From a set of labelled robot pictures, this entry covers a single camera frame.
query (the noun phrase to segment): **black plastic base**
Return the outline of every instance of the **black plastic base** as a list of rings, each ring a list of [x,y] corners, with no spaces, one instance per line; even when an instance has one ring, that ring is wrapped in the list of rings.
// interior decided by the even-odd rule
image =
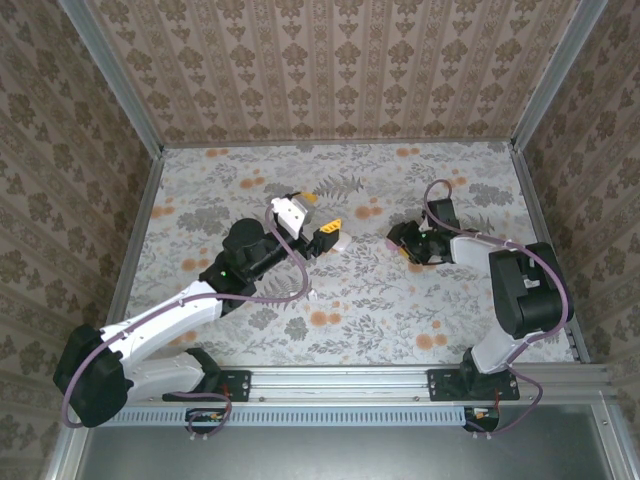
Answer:
[[[193,355],[204,372],[204,378],[191,393],[217,393],[229,398],[232,402],[248,402],[251,392],[250,370],[222,370],[213,358],[201,348],[189,348],[187,353]],[[162,396],[165,402],[216,402],[211,398],[184,398],[171,393]]]
[[[452,402],[465,400],[519,400],[520,390],[516,378],[509,372],[483,375],[487,377],[482,387],[468,390],[460,370],[445,368],[428,370],[429,397],[432,402]]]

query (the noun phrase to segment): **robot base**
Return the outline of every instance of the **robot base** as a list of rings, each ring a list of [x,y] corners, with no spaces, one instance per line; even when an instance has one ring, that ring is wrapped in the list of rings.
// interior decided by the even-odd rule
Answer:
[[[459,368],[428,370],[427,379],[434,402],[520,399],[516,377],[506,370],[489,375],[478,372],[471,349],[465,352]]]

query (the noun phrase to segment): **metal frame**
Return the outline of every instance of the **metal frame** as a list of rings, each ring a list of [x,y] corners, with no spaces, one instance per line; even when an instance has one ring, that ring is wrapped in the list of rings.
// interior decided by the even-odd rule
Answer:
[[[512,145],[509,145],[509,151],[511,153],[511,160],[513,161],[513,166],[516,170],[516,176],[520,183],[522,196],[524,197],[524,202],[527,206],[527,211],[529,212],[531,225],[533,226],[536,238],[539,241],[547,242],[549,245],[553,246],[553,241],[551,240],[549,229],[547,228],[547,224],[544,220],[542,207],[540,206],[540,201],[536,195],[536,189],[533,185],[533,180],[531,179],[531,173],[527,167],[524,153],[522,153],[522,150],[517,150],[516,147],[513,147]],[[567,323],[566,332],[569,337],[571,348],[574,350],[575,356],[577,357],[576,360],[583,363],[591,362],[591,358],[589,357],[589,352],[587,351],[587,346],[584,343],[584,337],[582,336],[582,331],[575,314]]]
[[[142,200],[140,201],[138,215],[136,216],[136,221],[133,224],[133,230],[131,231],[131,238],[129,239],[127,252],[125,253],[124,260],[122,262],[120,276],[118,277],[116,289],[113,293],[113,299],[109,306],[109,313],[107,314],[106,322],[107,325],[118,323],[125,317],[127,304],[129,303],[129,297],[131,295],[131,289],[133,288],[133,280],[135,279],[138,262],[140,261],[140,253],[144,246],[144,237],[147,234],[147,227],[149,226],[149,220],[151,219],[153,203],[156,200],[158,188],[160,188],[163,168],[164,159],[162,157],[156,158],[151,164],[147,184],[142,195]]]
[[[82,42],[104,75],[149,155],[152,159],[158,158],[162,152],[160,136],[147,115],[144,104],[138,98],[135,88],[111,51],[98,22],[93,18],[87,2],[60,0],[60,5],[78,31]]]
[[[531,139],[607,3],[608,0],[588,0],[580,2],[576,7],[549,65],[513,132],[512,138],[515,139],[516,149],[524,150]]]

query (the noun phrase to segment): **patterned wallpaper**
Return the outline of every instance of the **patterned wallpaper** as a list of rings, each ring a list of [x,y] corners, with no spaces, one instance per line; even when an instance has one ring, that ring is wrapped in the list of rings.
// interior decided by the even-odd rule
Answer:
[[[90,0],[171,146],[509,137],[576,0]]]
[[[609,1],[525,154],[590,352],[640,440],[640,1]]]
[[[148,168],[57,3],[0,2],[0,479],[46,466],[51,376],[71,330],[105,320]]]

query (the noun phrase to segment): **wall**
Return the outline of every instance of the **wall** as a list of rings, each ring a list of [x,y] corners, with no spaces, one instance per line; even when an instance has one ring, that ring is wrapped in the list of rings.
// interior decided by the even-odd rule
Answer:
[[[576,0],[91,0],[164,143],[507,138]]]
[[[640,1],[609,1],[525,156],[590,353],[640,439]]]
[[[149,159],[55,1],[0,2],[0,479],[57,438],[51,376],[106,317]]]

